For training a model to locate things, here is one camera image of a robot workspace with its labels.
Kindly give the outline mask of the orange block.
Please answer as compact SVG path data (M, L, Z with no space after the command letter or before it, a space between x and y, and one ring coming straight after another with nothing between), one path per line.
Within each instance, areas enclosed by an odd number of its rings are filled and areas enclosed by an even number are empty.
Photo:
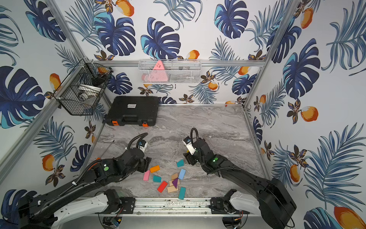
M160 170L160 166L154 166L154 167L151 167L150 168L150 172L151 173L155 173L155 172L157 172L157 171L159 171Z

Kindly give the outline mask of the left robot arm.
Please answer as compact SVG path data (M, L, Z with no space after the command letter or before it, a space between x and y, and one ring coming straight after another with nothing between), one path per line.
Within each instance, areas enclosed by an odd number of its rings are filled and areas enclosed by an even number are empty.
M114 189L92 198L79 198L110 183L121 182L136 171L145 173L152 159L145 157L139 147L131 148L131 145L146 136L147 133L143 133L134 137L118 157L91 162L76 179L49 193L22 197L18 206L18 227L54 229L86 215L118 213L122 206Z

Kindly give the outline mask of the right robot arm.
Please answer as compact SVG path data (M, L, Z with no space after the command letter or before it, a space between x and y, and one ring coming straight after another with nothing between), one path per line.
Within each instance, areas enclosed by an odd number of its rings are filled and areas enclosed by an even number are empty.
M184 153L188 164L199 163L206 174L227 179L250 193L258 203L259 215L271 228L284 229L289 222L294 222L292 215L296 204L280 180L258 177L226 157L214 154L196 128L191 129L183 143L188 149Z

